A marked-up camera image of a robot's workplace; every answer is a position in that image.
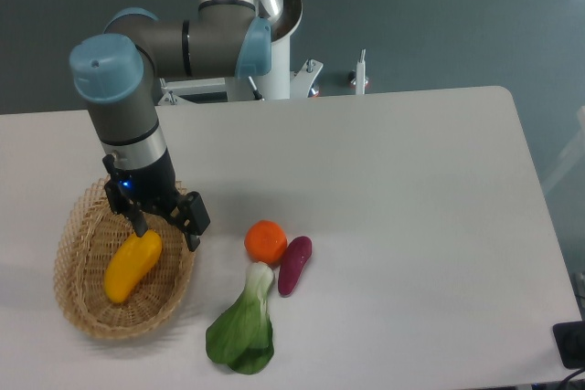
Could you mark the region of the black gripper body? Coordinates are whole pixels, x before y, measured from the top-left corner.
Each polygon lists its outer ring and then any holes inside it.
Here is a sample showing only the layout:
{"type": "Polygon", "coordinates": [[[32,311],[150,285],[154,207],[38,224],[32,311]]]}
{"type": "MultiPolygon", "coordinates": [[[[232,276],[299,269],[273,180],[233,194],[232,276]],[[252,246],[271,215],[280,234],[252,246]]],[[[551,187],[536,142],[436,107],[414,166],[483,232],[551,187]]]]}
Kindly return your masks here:
{"type": "Polygon", "coordinates": [[[102,162],[110,176],[104,189],[114,214],[128,213],[134,204],[143,212],[168,219],[177,209],[176,172],[168,151],[153,163],[137,169],[117,168],[111,153],[106,154],[102,162]]]}

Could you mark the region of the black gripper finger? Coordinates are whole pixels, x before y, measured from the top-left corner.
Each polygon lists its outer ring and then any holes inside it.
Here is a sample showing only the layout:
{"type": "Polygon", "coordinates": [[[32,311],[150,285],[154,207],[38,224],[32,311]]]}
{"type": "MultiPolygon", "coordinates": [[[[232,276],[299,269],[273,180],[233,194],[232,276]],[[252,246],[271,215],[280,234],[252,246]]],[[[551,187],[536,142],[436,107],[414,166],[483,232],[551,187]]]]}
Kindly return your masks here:
{"type": "Polygon", "coordinates": [[[210,225],[210,217],[200,193],[192,191],[174,194],[174,208],[169,214],[171,225],[179,229],[190,252],[195,252],[200,244],[200,237],[210,225]]]}
{"type": "Polygon", "coordinates": [[[138,237],[143,237],[149,227],[141,209],[134,203],[124,202],[122,215],[130,222],[133,232],[138,237]]]}

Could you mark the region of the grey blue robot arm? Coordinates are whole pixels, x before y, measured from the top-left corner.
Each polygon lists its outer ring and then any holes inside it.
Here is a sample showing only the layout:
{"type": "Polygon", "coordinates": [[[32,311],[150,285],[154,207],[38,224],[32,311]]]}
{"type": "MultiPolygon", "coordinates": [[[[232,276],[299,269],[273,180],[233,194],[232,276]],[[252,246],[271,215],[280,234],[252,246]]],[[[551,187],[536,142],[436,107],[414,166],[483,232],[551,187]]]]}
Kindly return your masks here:
{"type": "Polygon", "coordinates": [[[197,20],[177,22],[128,8],[72,49],[73,82],[105,152],[111,210],[138,236],[152,214],[179,229],[195,250],[210,223],[201,196],[176,189],[155,82],[224,79],[231,101],[287,99],[287,43],[302,13],[301,0],[198,0],[197,20]]]}

